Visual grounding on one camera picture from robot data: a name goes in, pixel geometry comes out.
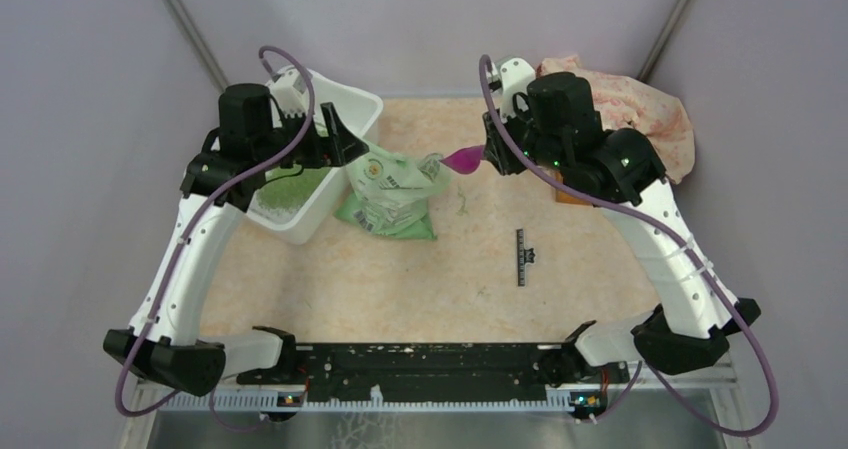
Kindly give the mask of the purple plastic scoop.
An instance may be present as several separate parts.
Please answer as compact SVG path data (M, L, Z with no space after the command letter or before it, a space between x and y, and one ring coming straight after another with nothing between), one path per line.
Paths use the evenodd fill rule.
M469 146L458 149L440 160L440 163L460 175L474 173L484 160L484 145Z

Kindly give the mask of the green cat litter bag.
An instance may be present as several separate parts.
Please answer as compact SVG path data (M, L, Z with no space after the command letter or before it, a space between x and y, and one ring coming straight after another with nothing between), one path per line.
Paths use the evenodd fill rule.
M429 200L449 185L443 155L416 158L374 143L345 167L352 192L334 217L374 236L398 240L435 240Z

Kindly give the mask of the black bag clip strip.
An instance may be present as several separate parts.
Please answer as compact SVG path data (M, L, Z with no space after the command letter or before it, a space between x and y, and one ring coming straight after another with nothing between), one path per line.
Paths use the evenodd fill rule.
M516 282L518 287L527 284L527 266L535 263L535 249L528 247L525 242L523 228L516 230Z

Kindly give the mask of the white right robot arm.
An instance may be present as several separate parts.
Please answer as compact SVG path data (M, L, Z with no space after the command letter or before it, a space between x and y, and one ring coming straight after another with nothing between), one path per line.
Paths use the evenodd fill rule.
M576 330L563 354L569 377L588 381L604 365L630 361L666 375L688 373L718 362L732 335L749 333L758 303L718 279L678 212L652 143L631 127L605 128L587 79L484 70L481 86L483 158L503 175L531 171L598 208L659 298L645 314Z

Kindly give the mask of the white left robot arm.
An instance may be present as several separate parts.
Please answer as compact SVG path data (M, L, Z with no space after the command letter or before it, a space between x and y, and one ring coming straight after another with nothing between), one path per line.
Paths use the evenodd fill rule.
M106 333L105 353L125 372L194 396L257 370L292 380L300 368L292 334L263 326L218 339L200 334L214 271L270 169L343 167L367 151L332 102L286 111L265 85L227 87L217 127L185 169L160 268L127 328Z

